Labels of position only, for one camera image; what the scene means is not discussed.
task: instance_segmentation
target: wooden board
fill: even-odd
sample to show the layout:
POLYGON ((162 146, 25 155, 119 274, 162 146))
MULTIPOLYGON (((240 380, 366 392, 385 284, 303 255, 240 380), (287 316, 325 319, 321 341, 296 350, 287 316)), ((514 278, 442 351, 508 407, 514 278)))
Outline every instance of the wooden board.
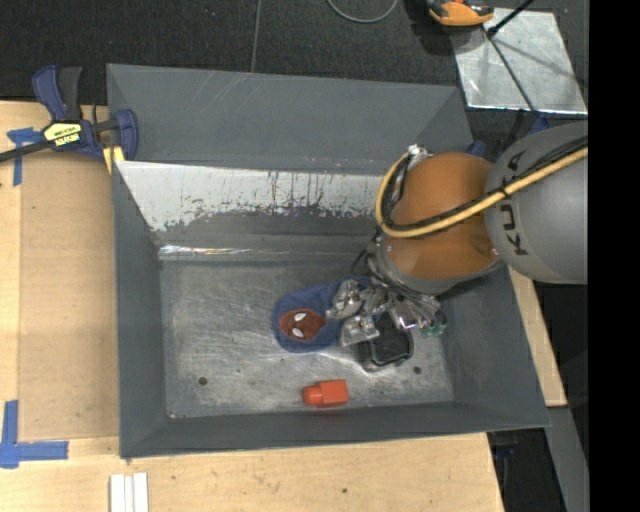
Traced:
MULTIPOLYGON (((1 108, 0 133, 48 122, 36 103, 1 108)), ((104 107, 99 116, 106 116, 104 107)), ((8 162, 2 172, 12 169, 8 162)), ((21 440, 118 433, 113 221, 105 169, 86 157, 42 151, 23 159, 20 187, 7 186, 22 203, 21 214, 2 209, 21 220, 10 234, 20 248, 7 249, 14 260, 20 254, 21 440)), ((2 281, 3 293, 12 287, 14 312, 17 282, 2 281)), ((13 357, 7 360, 15 368, 13 357)), ((16 398, 15 391, 0 398, 16 398)))
POLYGON ((533 281, 513 269, 509 273, 545 403, 548 407, 566 406, 567 396, 533 281))
POLYGON ((114 473, 147 472, 149 510, 500 512, 485 435, 136 459, 114 438, 71 442, 66 462, 0 473, 0 511, 108 510, 114 473))
MULTIPOLYGON (((14 147, 6 133, 38 122, 24 104, 0 101, 0 152, 14 147)), ((20 188, 13 162, 0 163, 0 399, 18 397, 20 286, 20 188)))

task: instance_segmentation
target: metal sheet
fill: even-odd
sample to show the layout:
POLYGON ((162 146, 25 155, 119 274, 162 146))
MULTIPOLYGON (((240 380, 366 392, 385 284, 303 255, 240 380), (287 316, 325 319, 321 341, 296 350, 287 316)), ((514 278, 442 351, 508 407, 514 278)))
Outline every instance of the metal sheet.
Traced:
MULTIPOLYGON (((180 168, 187 162, 197 162, 200 166, 240 170, 358 174, 373 180, 379 179, 411 142, 425 143, 434 152, 464 151, 471 142, 462 101, 453 88, 422 85, 413 90, 404 84, 373 86, 347 80, 301 81, 298 77, 256 77, 257 81, 247 77, 241 81, 224 73, 132 66, 110 66, 108 74, 110 109, 133 109, 141 134, 146 134, 142 136, 139 158, 171 161, 180 168), (252 84, 260 86, 250 96, 253 89, 247 86, 252 84), (314 93, 313 101, 298 101, 305 97, 306 90, 296 97, 286 94, 292 87, 309 89, 314 93), (222 89, 226 93, 217 96, 222 89), (387 93, 381 103, 381 95, 387 93), (260 101, 253 101, 260 95, 260 101), (353 103, 344 101, 347 97, 353 103), (340 101, 318 102, 318 98, 340 101), (260 113, 249 116, 260 121, 256 129, 250 130, 246 110, 249 103, 254 112, 260 113), (373 117, 363 117, 361 112, 373 117), (394 118, 393 126, 402 120, 403 130, 387 129, 392 126, 385 123, 387 113, 394 118), (318 116, 329 118, 330 127, 316 123, 318 116), (405 116, 420 122, 408 123, 405 116), (354 123, 366 132, 361 134, 364 138, 351 130, 354 123), (278 144, 263 152, 265 140, 273 140, 272 136, 265 137, 273 127, 282 136, 277 137, 278 144), (240 138, 228 143, 228 137, 215 136, 227 132, 240 138), (304 143, 291 146, 291 140, 300 143, 302 133, 304 143), (370 141, 376 144, 372 153, 370 141), (336 148, 348 151, 342 154, 334 151, 336 148)), ((137 176, 135 183, 129 176, 127 182, 122 173, 131 171, 128 164, 117 163, 112 176, 122 456, 390 440, 547 424, 517 302, 508 275, 500 271, 470 289, 459 289, 443 302, 450 319, 441 344, 446 376, 440 379, 438 370, 429 366, 421 366, 422 372, 415 372, 415 361, 407 363, 406 368, 400 367, 402 372, 412 372, 401 376, 412 379, 410 386, 424 386, 426 392, 419 403, 402 405, 405 398, 398 396, 398 403, 303 413, 286 409, 291 405, 287 400, 293 396, 289 393, 284 398, 275 396, 278 401, 271 402, 273 409, 269 413, 240 414, 242 409, 233 408, 227 397, 221 406, 228 414, 216 414, 211 405, 218 399, 213 393, 220 380, 216 381, 209 366, 198 366, 207 359, 201 354, 208 351, 212 354, 209 359, 216 359, 220 365, 226 362, 230 369, 250 372, 245 366, 250 361, 239 357, 240 343, 238 349, 233 345, 214 349, 214 335, 224 339, 227 334, 213 331, 228 328, 233 321, 217 318, 216 314, 226 316, 231 312, 239 320, 231 328, 240 333, 245 355, 247 346, 255 346, 258 355, 268 354, 267 344, 273 340, 261 338, 260 333, 265 334, 268 329, 266 312, 270 311, 270 302, 272 305, 282 293, 340 277, 371 236, 374 222, 360 208, 344 214, 347 210, 339 202, 325 203, 324 196, 318 200, 319 193, 306 206, 306 199, 298 197, 300 192, 293 195, 299 201, 291 204, 284 194, 284 202, 276 201, 276 207, 255 209, 260 201, 252 203, 250 196, 245 207, 235 205, 214 214, 213 204, 205 201, 206 196, 200 196, 215 196, 213 191, 208 192, 212 182, 206 180, 201 182, 198 196, 191 198, 203 200, 199 213, 183 216, 187 211, 183 206, 194 209, 191 199, 185 199, 186 178, 179 179, 178 186, 169 186, 168 182, 163 185, 158 167, 145 171, 146 177, 137 176), (154 190, 158 197, 145 198, 145 189, 154 190), (173 206, 167 210, 169 202, 173 206), (153 212, 155 208, 164 208, 170 215, 160 219, 153 212), (281 283, 285 275, 289 276, 288 281, 281 283), (188 323, 194 319, 200 324, 188 323), (246 327, 248 320, 257 322, 255 329, 246 327), (168 411, 167 400, 174 404, 177 400, 169 396, 170 379, 179 382, 180 378, 180 361, 174 358, 170 363, 168 349, 178 346, 175 334, 185 336, 189 331, 196 334, 197 330, 207 338, 198 340, 193 336, 180 351, 189 354, 184 356, 190 366, 185 367, 188 371, 182 390, 189 393, 185 395, 188 407, 180 408, 178 404, 175 411, 168 411), (233 368, 232 362, 243 362, 243 368, 233 368), (199 384, 200 377, 207 378, 207 383, 199 384), (430 377, 440 383, 439 388, 430 388, 432 393, 427 388, 426 379, 430 377), (447 387, 447 378, 451 388, 447 387), (453 398, 447 400, 449 389, 453 398), (436 390, 445 401, 436 401, 436 390), (207 408, 212 415, 201 416, 207 408), (178 412, 194 417, 183 418, 178 412)), ((234 174, 234 179, 242 179, 241 175, 234 174)), ((349 188, 350 193, 342 196, 346 204, 351 193, 359 192, 355 185, 349 188)), ((437 346, 425 348, 433 351, 430 361, 434 365, 442 361, 437 346)), ((341 370, 346 363, 337 352, 332 359, 327 353, 325 362, 341 370)), ((315 373, 309 377, 326 375, 319 368, 312 371, 315 373)), ((255 373, 253 386, 251 379, 246 379, 238 391, 248 389, 255 394, 269 393, 279 386, 293 389, 293 383, 286 378, 278 381, 276 388, 263 388, 258 385, 259 376, 255 373)), ((237 378, 229 377, 230 383, 237 378)), ((352 392, 361 405, 380 403, 372 400, 378 399, 375 392, 368 397, 360 394, 357 387, 352 392)), ((240 405, 248 410, 246 403, 240 405)))
POLYGON ((400 367, 365 372, 350 348, 292 354, 271 317, 283 295, 345 276, 350 259, 283 255, 275 261, 165 262, 161 271, 166 403, 170 417, 302 411, 301 391, 346 379, 344 408, 453 399, 442 342, 426 338, 400 367))
MULTIPOLYGON (((496 8, 489 29, 511 13, 496 8)), ((453 34, 460 79, 467 104, 477 108, 526 109, 513 78, 486 35, 476 30, 453 34)), ((523 11, 493 38, 525 94, 539 112, 586 114, 571 61, 555 16, 523 11)))
POLYGON ((158 236, 169 417, 305 410, 301 390, 336 378, 349 383, 347 408, 453 399, 437 338, 420 340, 410 363, 372 374, 353 348, 291 354, 273 334, 282 296, 348 275, 373 233, 380 175, 118 167, 158 236), (271 236, 258 234, 267 228, 271 236), (165 243, 176 232, 204 246, 165 243))

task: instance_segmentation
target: blue clamp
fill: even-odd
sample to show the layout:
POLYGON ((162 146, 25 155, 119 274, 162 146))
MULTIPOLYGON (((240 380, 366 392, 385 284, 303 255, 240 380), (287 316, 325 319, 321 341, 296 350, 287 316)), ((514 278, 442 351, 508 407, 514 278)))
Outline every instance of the blue clamp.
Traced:
MULTIPOLYGON (((33 75, 33 90, 38 101, 46 107, 51 116, 49 127, 62 122, 80 125, 80 139, 71 143, 51 144, 54 151, 73 151, 104 162, 104 144, 97 140, 100 125, 92 125, 82 119, 82 111, 78 102, 78 82, 82 68, 65 67, 59 69, 56 64, 50 64, 33 75)), ((138 149, 138 130, 136 118, 131 110, 121 110, 116 113, 117 125, 120 130, 120 146, 127 159, 134 157, 138 149)), ((43 130, 46 138, 47 128, 43 130)))
POLYGON ((33 76, 33 90, 38 101, 49 112, 51 123, 39 133, 31 128, 9 132, 16 148, 0 153, 0 162, 17 159, 14 185, 22 182, 20 157, 43 149, 78 153, 104 163, 105 145, 100 142, 99 134, 107 130, 119 129, 119 144, 125 158, 131 160, 135 156, 138 149, 138 127, 136 116, 131 110, 120 110, 115 118, 101 123, 97 123, 95 119, 93 123, 82 119, 78 103, 81 73, 80 67, 58 70, 58 66, 51 64, 33 76))
POLYGON ((15 469, 21 462, 31 460, 68 459, 69 441, 43 441, 18 443, 18 401, 4 405, 2 442, 0 442, 0 468, 15 469))

